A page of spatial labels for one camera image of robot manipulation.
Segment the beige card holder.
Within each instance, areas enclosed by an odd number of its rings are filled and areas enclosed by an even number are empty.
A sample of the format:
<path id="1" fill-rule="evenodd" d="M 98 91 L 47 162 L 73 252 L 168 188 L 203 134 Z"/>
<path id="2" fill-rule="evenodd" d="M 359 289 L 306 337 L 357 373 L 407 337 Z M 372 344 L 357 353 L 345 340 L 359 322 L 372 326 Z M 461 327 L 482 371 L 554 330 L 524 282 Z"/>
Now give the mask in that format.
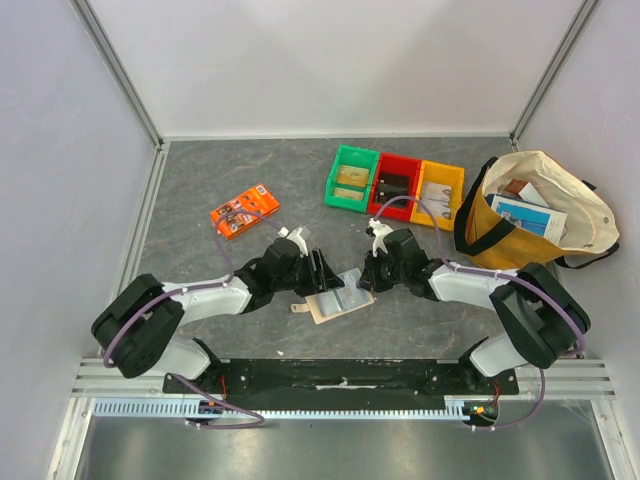
<path id="1" fill-rule="evenodd" d="M 291 304 L 290 309 L 294 314 L 309 315 L 316 325 L 321 325 L 330 320 L 347 315 L 354 311 L 363 309 L 372 305 L 375 301 L 362 308 L 344 312 L 341 310 L 338 299 L 337 290 L 331 290 L 325 293 L 315 294 L 304 298 L 303 303 Z"/>

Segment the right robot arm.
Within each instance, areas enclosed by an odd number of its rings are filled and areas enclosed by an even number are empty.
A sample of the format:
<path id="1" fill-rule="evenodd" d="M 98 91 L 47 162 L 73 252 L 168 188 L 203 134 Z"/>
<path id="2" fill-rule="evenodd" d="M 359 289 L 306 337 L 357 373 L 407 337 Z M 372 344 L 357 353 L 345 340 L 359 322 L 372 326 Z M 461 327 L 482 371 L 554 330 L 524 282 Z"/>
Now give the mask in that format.
<path id="1" fill-rule="evenodd" d="M 488 270 L 430 259 L 413 233 L 372 220 L 373 238 L 359 286 L 382 293 L 402 285 L 416 297 L 469 304 L 497 314 L 504 332 L 472 346 L 458 368 L 458 381 L 477 394 L 506 370 L 532 365 L 547 369 L 585 346 L 591 328 L 586 311 L 538 263 L 521 269 Z"/>

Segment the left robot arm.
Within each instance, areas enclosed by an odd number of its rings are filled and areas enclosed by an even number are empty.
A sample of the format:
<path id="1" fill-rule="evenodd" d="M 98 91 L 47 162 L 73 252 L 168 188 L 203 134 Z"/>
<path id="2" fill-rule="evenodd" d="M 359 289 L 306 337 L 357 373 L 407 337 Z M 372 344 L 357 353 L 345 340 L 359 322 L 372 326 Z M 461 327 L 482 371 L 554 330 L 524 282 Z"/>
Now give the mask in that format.
<path id="1" fill-rule="evenodd" d="M 303 251 L 301 244 L 278 238 L 231 275 L 200 283 L 162 283 L 151 274 L 139 275 L 91 326 L 104 349 L 104 365 L 136 378 L 165 357 L 182 324 L 250 313 L 282 291 L 307 297 L 342 288 L 344 281 L 321 250 Z"/>

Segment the white vip card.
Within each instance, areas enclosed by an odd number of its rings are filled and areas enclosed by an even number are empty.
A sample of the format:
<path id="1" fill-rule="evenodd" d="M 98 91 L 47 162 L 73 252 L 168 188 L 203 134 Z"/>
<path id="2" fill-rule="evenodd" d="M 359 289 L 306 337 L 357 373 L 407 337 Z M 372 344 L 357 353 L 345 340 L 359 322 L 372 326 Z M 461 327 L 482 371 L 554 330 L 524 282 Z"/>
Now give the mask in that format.
<path id="1" fill-rule="evenodd" d="M 427 199 L 449 202 L 452 188 L 449 185 L 425 182 L 423 184 L 422 194 Z"/>
<path id="2" fill-rule="evenodd" d="M 431 213 L 435 218 L 451 219 L 452 210 L 447 203 L 442 201 L 431 199 L 422 200 L 420 210 L 425 214 Z"/>

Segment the black card in red bin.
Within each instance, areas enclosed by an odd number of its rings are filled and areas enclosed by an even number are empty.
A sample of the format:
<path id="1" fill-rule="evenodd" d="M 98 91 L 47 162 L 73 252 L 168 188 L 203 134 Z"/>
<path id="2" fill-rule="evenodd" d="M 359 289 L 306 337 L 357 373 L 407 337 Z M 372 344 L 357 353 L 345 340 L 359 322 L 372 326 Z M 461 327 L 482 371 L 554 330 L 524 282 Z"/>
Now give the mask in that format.
<path id="1" fill-rule="evenodd" d="M 410 185 L 410 179 L 404 175 L 382 172 L 379 176 L 379 183 L 388 187 L 407 190 Z"/>

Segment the gold card in green bin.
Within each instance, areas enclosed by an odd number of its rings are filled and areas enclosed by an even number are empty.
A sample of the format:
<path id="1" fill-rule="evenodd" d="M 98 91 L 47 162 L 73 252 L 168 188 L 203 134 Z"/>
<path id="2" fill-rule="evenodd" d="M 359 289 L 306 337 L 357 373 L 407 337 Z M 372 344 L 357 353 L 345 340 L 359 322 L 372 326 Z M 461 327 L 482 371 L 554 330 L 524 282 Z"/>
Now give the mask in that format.
<path id="1" fill-rule="evenodd" d="M 369 184 L 370 170 L 367 168 L 351 165 L 341 165 L 336 183 L 357 188 L 365 188 Z"/>

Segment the green plastic bin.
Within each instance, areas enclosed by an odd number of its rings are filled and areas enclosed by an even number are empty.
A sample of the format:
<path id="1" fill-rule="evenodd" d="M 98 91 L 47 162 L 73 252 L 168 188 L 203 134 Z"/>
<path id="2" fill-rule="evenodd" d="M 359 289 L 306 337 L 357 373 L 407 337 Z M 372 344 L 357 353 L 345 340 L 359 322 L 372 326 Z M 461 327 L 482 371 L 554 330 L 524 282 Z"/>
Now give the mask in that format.
<path id="1" fill-rule="evenodd" d="M 380 153 L 374 150 L 340 145 L 326 181 L 324 203 L 364 213 L 379 157 Z"/>

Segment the orange snack box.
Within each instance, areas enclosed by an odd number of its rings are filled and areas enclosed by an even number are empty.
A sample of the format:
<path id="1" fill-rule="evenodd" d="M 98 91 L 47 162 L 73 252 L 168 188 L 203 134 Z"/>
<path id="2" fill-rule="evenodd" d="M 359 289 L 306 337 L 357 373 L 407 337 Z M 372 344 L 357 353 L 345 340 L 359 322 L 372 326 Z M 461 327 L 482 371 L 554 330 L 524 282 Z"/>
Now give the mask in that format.
<path id="1" fill-rule="evenodd" d="M 279 208 L 276 197 L 263 184 L 257 184 L 212 210 L 210 219 L 217 232 L 231 240 Z"/>

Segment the red plastic bin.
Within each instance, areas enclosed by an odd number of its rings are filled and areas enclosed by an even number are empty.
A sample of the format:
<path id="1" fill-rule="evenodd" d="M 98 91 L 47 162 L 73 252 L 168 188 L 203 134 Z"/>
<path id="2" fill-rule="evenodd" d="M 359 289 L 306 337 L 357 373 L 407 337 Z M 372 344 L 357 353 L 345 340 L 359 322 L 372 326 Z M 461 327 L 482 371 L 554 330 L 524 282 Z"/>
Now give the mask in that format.
<path id="1" fill-rule="evenodd" d="M 420 159 L 382 152 L 376 167 L 367 212 L 371 215 L 376 214 L 387 201 L 396 196 L 414 197 L 421 168 Z"/>

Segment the yellow plastic bin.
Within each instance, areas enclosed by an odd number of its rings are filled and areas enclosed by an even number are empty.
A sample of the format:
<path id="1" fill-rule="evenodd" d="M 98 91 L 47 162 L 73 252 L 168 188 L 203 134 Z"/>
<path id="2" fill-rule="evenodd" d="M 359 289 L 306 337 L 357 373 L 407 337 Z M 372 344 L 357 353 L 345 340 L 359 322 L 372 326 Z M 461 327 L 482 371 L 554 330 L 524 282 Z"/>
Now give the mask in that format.
<path id="1" fill-rule="evenodd" d="M 422 207 L 425 205 L 440 229 L 453 231 L 455 216 L 463 203 L 464 181 L 463 167 L 423 160 L 413 188 L 413 193 L 420 202 L 413 204 L 410 221 L 420 225 L 434 225 L 428 212 Z"/>

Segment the brown box in bag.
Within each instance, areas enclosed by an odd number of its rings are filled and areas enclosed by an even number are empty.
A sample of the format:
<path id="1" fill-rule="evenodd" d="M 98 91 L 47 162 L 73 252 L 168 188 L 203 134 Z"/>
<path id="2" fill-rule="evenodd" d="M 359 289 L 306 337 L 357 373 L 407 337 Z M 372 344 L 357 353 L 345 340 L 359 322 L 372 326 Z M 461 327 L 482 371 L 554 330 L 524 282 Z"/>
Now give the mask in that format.
<path id="1" fill-rule="evenodd" d="M 504 188 L 503 192 L 505 194 L 513 195 L 515 197 L 520 197 L 520 192 L 528 185 L 526 181 L 512 179 Z"/>

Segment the blue white box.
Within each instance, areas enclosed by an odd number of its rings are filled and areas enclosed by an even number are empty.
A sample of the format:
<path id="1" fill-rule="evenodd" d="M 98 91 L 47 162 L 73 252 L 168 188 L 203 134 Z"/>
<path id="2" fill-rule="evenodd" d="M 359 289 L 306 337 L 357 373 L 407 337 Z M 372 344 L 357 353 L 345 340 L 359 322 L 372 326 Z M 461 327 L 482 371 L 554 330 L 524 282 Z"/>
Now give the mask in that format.
<path id="1" fill-rule="evenodd" d="M 567 214 L 504 195 L 486 197 L 491 209 L 511 224 L 558 244 L 567 233 Z"/>

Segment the yellow canvas tote bag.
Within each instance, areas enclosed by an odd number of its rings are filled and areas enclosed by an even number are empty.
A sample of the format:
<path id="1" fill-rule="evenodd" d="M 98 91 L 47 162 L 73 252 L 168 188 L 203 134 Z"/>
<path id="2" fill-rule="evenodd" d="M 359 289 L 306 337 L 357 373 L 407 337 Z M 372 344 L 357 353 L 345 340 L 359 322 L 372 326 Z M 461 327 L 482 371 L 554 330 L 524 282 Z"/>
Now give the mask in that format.
<path id="1" fill-rule="evenodd" d="M 617 253 L 619 237 L 595 187 L 540 150 L 490 158 L 454 222 L 457 251 L 488 269 L 581 269 Z"/>

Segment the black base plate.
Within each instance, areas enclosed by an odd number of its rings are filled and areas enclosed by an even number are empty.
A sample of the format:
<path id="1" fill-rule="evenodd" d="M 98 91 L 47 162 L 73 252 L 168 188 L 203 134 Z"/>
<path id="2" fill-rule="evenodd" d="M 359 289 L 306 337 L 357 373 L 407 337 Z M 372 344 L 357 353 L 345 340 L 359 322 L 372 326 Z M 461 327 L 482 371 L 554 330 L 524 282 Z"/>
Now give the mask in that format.
<path id="1" fill-rule="evenodd" d="M 519 393 L 515 371 L 487 378 L 457 361 L 426 359 L 218 360 L 192 383 L 248 410 L 435 410 L 446 396 Z"/>

